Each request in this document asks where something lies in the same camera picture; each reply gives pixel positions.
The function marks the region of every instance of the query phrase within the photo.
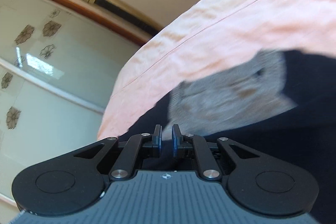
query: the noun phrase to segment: gray garment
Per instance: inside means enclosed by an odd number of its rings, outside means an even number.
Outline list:
[[[207,136],[247,126],[286,112],[296,104],[281,94],[286,81],[282,52],[259,52],[252,60],[171,91],[169,123],[163,139],[177,123],[183,134]]]

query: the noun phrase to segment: gray gripper base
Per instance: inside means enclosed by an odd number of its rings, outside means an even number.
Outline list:
[[[237,206],[216,182],[189,172],[138,171],[128,181],[113,182],[91,207],[63,217],[24,212],[14,224],[317,224],[310,215],[271,219]]]

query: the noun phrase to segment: brown wooden frame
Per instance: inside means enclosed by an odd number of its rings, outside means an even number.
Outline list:
[[[96,14],[95,12],[92,12],[86,8],[84,8],[81,5],[78,5],[70,0],[52,0],[64,7],[67,7],[71,10],[74,10],[75,12],[77,12],[78,14],[81,14],[95,22],[97,22],[100,25],[103,25],[105,27],[107,27],[108,29],[110,29],[111,31],[121,35],[122,37],[125,37],[126,39],[132,41],[133,43],[139,45],[139,46],[143,46],[144,44],[147,43],[146,40],[136,36],[135,34],[131,33],[130,31],[124,29],[123,27],[109,21],[108,19],[102,17],[99,14]]]

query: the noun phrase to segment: brown flower pattern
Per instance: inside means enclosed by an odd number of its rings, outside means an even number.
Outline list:
[[[57,16],[59,15],[60,12],[61,12],[60,10],[55,9],[55,10],[50,14],[49,17],[57,17]]]
[[[56,23],[56,22],[50,20],[47,24],[44,25],[43,36],[44,37],[51,37],[51,36],[53,36],[55,33],[57,33],[58,29],[61,26],[62,26],[61,24]]]
[[[20,56],[20,58],[16,59],[14,62],[14,66],[17,68],[21,68],[23,62],[25,62],[26,58],[24,56]]]
[[[51,54],[53,53],[53,49],[55,49],[56,46],[54,44],[48,45],[40,52],[40,56],[43,56],[44,59],[48,59]]]
[[[26,42],[26,40],[28,38],[30,38],[32,36],[32,33],[34,32],[35,28],[31,25],[27,25],[23,31],[17,36],[17,38],[15,39],[15,43],[17,45]]]
[[[15,107],[11,107],[7,112],[6,124],[8,129],[14,129],[16,127],[17,121],[19,120],[21,111],[17,110]]]
[[[8,88],[9,83],[11,82],[12,79],[13,79],[13,75],[7,72],[1,80],[1,88],[2,89]]]

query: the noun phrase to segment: wrinkled fabric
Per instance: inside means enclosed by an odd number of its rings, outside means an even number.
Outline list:
[[[120,136],[182,81],[251,60],[262,49],[336,56],[335,0],[201,0],[121,70],[98,138]]]

